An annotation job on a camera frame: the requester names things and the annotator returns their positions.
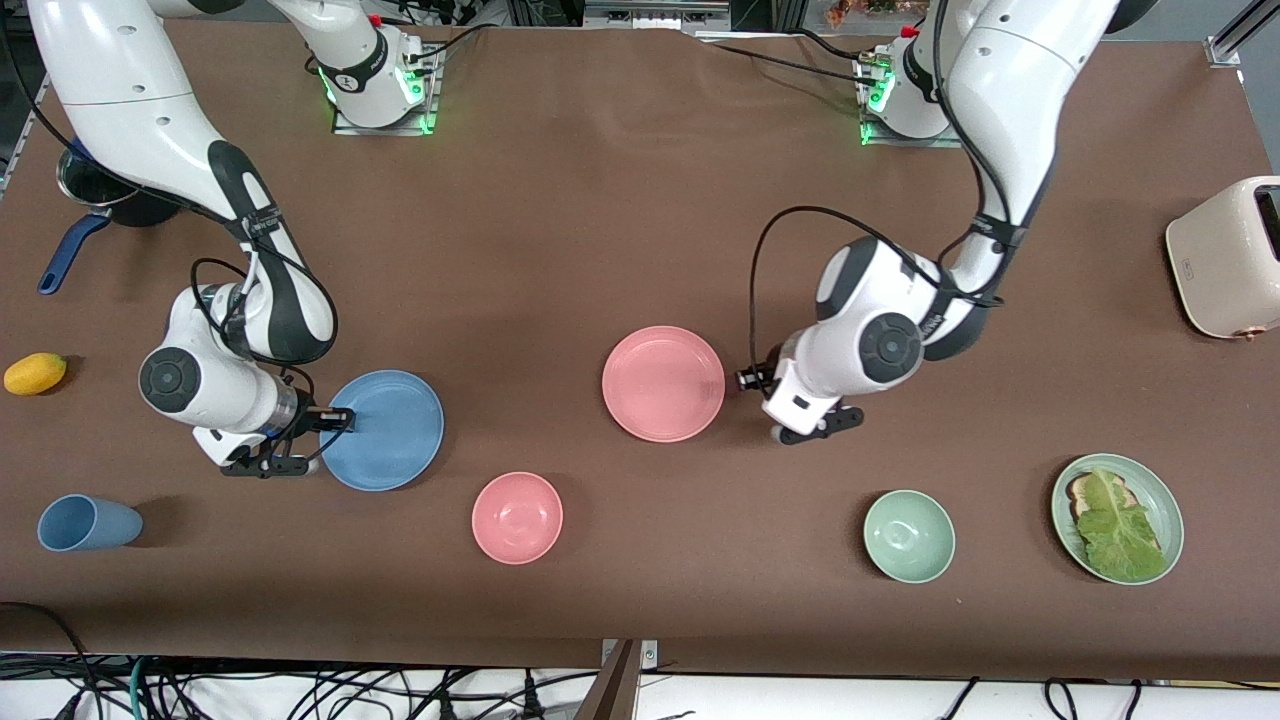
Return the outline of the blue plate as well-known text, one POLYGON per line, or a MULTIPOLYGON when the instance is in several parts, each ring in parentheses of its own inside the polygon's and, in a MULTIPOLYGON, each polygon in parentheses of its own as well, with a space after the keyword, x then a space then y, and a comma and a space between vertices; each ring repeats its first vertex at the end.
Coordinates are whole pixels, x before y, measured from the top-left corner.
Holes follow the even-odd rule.
POLYGON ((445 436, 435 389, 403 370, 366 373, 340 388, 332 405, 355 413, 342 433, 323 432, 325 468, 349 488, 398 489, 424 473, 445 436))

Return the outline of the yellow lemon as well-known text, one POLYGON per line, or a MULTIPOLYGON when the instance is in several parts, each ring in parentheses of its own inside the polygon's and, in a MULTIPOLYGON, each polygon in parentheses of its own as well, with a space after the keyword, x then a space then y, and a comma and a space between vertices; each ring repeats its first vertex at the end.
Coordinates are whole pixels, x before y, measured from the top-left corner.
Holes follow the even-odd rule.
POLYGON ((41 395, 56 387, 64 379, 67 369, 67 359, 58 354, 31 354, 4 372, 3 384, 14 396, 41 395))

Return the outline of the toasted bread slice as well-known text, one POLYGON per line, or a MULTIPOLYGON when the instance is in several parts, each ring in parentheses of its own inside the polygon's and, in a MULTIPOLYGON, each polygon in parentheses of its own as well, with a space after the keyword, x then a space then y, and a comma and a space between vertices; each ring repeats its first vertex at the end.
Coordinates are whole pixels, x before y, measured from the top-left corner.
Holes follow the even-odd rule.
POLYGON ((1094 469, 1092 471, 1075 477, 1068 484, 1066 496, 1069 501, 1071 519, 1074 521, 1079 521, 1085 512, 1089 512, 1092 510, 1087 491, 1091 486, 1091 482, 1093 480, 1105 480, 1112 489, 1119 492, 1123 507, 1129 509, 1140 505, 1135 493, 1129 488, 1126 480, 1123 477, 1120 477, 1114 471, 1094 469))

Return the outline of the metal table bracket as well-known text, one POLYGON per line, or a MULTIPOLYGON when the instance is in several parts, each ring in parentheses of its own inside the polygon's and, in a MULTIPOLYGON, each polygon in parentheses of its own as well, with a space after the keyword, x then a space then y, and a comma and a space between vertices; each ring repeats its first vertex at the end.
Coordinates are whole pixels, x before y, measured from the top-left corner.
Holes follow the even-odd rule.
POLYGON ((658 666, 658 641, 605 639, 596 674, 573 720, 634 720, 644 670, 658 666))

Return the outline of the grey metal box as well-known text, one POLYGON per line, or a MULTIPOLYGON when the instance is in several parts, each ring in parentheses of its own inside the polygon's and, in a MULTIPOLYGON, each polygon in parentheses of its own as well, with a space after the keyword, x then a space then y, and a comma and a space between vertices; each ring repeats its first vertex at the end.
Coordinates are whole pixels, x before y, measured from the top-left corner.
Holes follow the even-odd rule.
POLYGON ((584 0, 582 27, 730 32, 730 0, 584 0))

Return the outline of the small pink bowl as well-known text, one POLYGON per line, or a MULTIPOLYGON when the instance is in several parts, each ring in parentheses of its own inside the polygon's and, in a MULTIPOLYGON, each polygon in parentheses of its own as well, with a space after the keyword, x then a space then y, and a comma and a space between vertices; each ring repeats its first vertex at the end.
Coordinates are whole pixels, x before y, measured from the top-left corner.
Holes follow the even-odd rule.
POLYGON ((518 566, 552 550, 563 520, 563 503, 549 480, 530 471, 511 471, 480 491, 471 512, 471 530, 489 559, 518 566))

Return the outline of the green plate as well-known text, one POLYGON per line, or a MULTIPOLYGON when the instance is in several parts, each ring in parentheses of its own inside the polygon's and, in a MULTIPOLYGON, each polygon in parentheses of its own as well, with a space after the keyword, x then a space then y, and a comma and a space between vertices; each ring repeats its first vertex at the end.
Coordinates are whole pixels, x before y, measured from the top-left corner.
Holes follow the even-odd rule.
POLYGON ((1080 568, 1101 580, 1119 585, 1148 585, 1165 578, 1181 557, 1185 527, 1178 501, 1153 471, 1130 457, 1117 454, 1091 454, 1070 461, 1051 486, 1048 506, 1051 525, 1062 547, 1080 568), (1094 469, 1105 469, 1123 477, 1147 509, 1148 519, 1167 560, 1167 569, 1156 579, 1134 584, 1120 583, 1101 577, 1085 565, 1084 546, 1070 514, 1066 488, 1071 479, 1094 469))

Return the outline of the blue cup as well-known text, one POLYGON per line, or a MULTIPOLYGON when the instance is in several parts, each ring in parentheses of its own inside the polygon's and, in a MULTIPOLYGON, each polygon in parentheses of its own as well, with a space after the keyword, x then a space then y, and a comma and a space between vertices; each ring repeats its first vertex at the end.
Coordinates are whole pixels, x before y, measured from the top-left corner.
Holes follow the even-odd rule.
POLYGON ((52 552, 114 550, 136 541, 142 516, 122 503, 87 495, 52 501, 37 523, 37 539, 52 552))

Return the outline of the aluminium frame rail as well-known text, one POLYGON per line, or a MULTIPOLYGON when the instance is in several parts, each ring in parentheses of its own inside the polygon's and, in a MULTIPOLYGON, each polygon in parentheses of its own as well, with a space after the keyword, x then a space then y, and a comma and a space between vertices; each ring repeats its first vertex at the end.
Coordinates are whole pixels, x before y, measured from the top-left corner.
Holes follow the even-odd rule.
POLYGON ((1271 20, 1280 17, 1280 0, 1249 0, 1221 29, 1204 41, 1213 68, 1238 67, 1239 53, 1271 20))
POLYGON ((22 99, 15 79, 0 81, 0 201, 17 172, 22 151, 38 120, 22 99))

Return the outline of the beige toaster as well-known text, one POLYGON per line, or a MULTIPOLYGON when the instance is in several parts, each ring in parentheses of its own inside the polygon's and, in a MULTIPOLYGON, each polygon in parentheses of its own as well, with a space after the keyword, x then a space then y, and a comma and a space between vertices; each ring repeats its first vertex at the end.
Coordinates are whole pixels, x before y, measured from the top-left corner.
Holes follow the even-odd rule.
POLYGON ((1165 243, 1199 333, 1247 340, 1280 329, 1280 176, 1228 186, 1171 222, 1165 243))

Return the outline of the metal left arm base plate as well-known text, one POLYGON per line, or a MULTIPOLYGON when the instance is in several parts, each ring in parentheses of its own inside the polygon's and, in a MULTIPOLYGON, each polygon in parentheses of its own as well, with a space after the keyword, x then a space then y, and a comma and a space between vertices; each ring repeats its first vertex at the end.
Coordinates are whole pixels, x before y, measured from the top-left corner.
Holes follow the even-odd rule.
POLYGON ((900 79, 899 42, 861 51, 852 60, 854 77, 868 83, 858 90, 860 133, 864 145, 914 149, 959 149, 960 138, 945 119, 941 105, 928 102, 910 81, 900 79))

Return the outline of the green lettuce leaf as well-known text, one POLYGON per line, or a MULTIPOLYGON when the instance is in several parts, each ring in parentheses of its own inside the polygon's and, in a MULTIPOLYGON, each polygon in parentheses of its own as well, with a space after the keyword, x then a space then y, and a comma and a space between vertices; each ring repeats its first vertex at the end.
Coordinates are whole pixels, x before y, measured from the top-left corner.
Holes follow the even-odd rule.
POLYGON ((1105 480, 1093 480, 1087 491, 1092 510, 1075 521, 1085 565, 1101 577, 1120 583, 1146 583, 1169 566, 1147 509, 1121 506, 1119 492, 1105 480))

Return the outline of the brown table cover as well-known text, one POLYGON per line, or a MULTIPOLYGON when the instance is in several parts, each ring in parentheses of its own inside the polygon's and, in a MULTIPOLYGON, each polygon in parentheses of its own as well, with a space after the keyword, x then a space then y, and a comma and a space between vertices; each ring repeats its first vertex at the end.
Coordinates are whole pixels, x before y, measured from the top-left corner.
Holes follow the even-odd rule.
POLYGON ((977 206, 963 152, 863 146, 840 82, 671 31, 486 29, 447 61, 434 135, 339 137, 291 26, 166 29, 339 309, 308 368, 323 402, 412 372, 444 443, 393 492, 223 477, 137 373, 191 263, 239 263, 236 243, 191 214, 111 228, 40 296, 79 210, 36 129, 0 201, 0 373, 40 351, 74 364, 50 395, 0 389, 0 648, 68 647, 1 609, 20 601, 95 652, 586 667, 636 638, 676 671, 1280 679, 1280 334, 1197 334, 1164 250, 1169 222, 1268 172, 1242 82, 1198 44, 1098 47, 980 340, 863 398, 863 427, 785 447, 755 395, 689 441, 634 438, 602 401, 609 351, 678 325, 745 366, 772 215, 833 208, 934 256, 977 206), (1091 454, 1172 492, 1185 542, 1165 578, 1108 583, 1060 543, 1048 492, 1091 454), (511 471, 564 511, 518 566, 471 530, 511 471), (864 550, 893 489, 951 518, 933 582, 864 550), (67 495, 132 507, 140 537, 44 548, 67 495))

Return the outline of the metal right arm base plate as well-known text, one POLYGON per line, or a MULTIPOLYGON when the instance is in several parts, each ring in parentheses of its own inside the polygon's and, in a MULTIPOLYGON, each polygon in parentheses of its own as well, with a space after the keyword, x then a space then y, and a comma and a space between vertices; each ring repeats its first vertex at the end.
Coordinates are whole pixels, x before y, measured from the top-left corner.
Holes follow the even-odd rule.
POLYGON ((333 92, 328 88, 332 106, 332 133, 338 136, 422 137, 434 133, 444 81, 444 58, 435 55, 425 60, 402 63, 392 76, 398 87, 396 100, 404 114, 397 120, 366 127, 344 115, 333 92))

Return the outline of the pink plate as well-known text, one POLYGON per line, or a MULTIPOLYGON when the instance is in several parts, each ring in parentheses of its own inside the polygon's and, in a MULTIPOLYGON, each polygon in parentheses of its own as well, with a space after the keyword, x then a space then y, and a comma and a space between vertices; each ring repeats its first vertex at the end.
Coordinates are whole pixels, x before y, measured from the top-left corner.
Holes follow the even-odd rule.
POLYGON ((726 396, 722 363, 699 334, 650 325, 622 338, 605 360, 602 396, 613 420, 631 436, 676 443, 700 434, 726 396))

